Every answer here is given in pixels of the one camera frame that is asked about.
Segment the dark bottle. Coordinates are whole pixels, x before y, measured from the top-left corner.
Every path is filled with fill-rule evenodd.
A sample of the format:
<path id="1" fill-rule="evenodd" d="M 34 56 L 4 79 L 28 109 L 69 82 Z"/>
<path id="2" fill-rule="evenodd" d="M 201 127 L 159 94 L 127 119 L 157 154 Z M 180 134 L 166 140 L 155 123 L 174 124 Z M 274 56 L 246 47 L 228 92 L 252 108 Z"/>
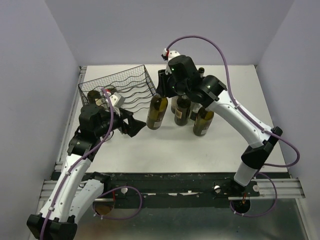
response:
<path id="1" fill-rule="evenodd" d="M 178 126 L 185 126 L 188 123 L 192 102 L 186 96 L 179 96 L 176 100 L 174 122 Z"/>

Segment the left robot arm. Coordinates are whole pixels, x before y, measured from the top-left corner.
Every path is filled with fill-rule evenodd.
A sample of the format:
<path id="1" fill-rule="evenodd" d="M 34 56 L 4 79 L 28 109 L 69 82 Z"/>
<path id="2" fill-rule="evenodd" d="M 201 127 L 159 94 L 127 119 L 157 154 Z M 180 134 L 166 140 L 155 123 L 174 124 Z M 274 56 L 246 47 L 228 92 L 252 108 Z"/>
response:
<path id="1" fill-rule="evenodd" d="M 133 113 L 120 109 L 105 110 L 95 103 L 80 110 L 79 126 L 68 144 L 67 157 L 58 181 L 38 214 L 31 214 L 27 227 L 38 240 L 72 240 L 78 222 L 97 197 L 111 191 L 110 177 L 95 172 L 82 190 L 79 185 L 108 135 L 119 130 L 134 137 L 146 123 L 136 120 Z"/>

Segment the dark bottle front label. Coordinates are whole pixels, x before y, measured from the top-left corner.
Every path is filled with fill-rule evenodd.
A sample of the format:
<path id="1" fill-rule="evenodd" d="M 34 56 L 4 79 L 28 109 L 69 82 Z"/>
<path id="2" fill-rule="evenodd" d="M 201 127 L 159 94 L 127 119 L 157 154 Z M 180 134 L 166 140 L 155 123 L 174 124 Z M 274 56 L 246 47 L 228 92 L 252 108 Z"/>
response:
<path id="1" fill-rule="evenodd" d="M 98 107 L 104 108 L 105 101 L 102 98 L 101 94 L 97 90 L 91 90 L 87 94 L 88 102 L 90 104 L 96 104 Z"/>

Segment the dark bottle label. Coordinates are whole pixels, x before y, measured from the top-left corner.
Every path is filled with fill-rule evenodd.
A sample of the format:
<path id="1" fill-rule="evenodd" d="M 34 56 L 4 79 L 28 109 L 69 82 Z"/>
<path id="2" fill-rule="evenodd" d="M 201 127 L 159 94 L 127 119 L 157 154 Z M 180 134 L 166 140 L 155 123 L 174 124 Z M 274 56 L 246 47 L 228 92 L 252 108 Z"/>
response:
<path id="1" fill-rule="evenodd" d="M 149 106 L 146 125 L 151 130 L 157 130 L 160 128 L 168 107 L 168 99 L 162 97 L 160 94 L 155 94 Z"/>
<path id="2" fill-rule="evenodd" d="M 88 102 L 90 104 L 96 104 L 98 107 L 104 108 L 105 101 L 102 98 L 101 94 L 97 90 L 91 90 L 87 94 Z"/>

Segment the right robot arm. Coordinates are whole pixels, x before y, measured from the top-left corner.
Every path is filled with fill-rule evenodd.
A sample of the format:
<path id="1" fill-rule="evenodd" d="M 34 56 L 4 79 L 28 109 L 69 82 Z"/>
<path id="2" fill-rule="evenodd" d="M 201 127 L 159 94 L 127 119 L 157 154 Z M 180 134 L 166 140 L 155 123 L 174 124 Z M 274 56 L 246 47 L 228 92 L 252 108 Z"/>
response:
<path id="1" fill-rule="evenodd" d="M 202 76 L 191 57 L 174 50 L 164 60 L 166 68 L 158 71 L 158 94 L 167 98 L 186 96 L 221 116 L 248 143 L 230 183 L 234 195 L 243 195 L 283 134 L 282 129 L 264 124 L 251 113 L 241 112 L 241 105 L 232 101 L 226 85 L 213 75 Z"/>

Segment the clear glass bottle front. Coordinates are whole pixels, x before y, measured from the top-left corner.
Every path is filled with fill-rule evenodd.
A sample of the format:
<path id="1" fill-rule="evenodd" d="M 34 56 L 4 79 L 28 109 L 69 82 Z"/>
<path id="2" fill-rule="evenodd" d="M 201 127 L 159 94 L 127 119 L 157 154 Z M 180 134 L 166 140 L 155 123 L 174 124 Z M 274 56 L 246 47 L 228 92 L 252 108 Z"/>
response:
<path id="1" fill-rule="evenodd" d="M 118 115 L 118 116 L 121 116 L 121 111 L 120 111 L 120 109 L 118 108 L 118 107 L 113 107 L 113 110 L 114 110 L 114 112 Z"/>

